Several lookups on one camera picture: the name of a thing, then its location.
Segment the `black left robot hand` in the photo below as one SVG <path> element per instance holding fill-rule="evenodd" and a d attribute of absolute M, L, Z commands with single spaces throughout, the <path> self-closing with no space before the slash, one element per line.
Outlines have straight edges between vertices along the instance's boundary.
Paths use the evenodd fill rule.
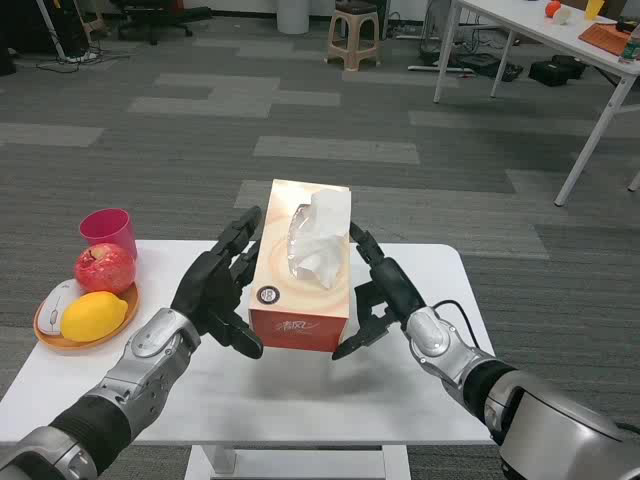
<path fill-rule="evenodd" d="M 228 224 L 217 243 L 188 268 L 171 304 L 201 336 L 209 334 L 251 359 L 261 358 L 264 346 L 236 308 L 254 278 L 260 242 L 250 239 L 261 218 L 261 208 L 253 206 Z"/>

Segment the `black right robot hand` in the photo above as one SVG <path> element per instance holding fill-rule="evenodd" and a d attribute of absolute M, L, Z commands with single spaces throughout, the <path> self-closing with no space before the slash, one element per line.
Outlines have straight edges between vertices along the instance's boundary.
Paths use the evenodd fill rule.
<path fill-rule="evenodd" d="M 386 335 L 394 323 L 405 330 L 410 315 L 426 306 L 401 266 L 384 254 L 369 231 L 351 222 L 349 234 L 369 267 L 371 280 L 354 289 L 359 329 L 339 344 L 332 354 L 334 361 L 372 345 Z"/>

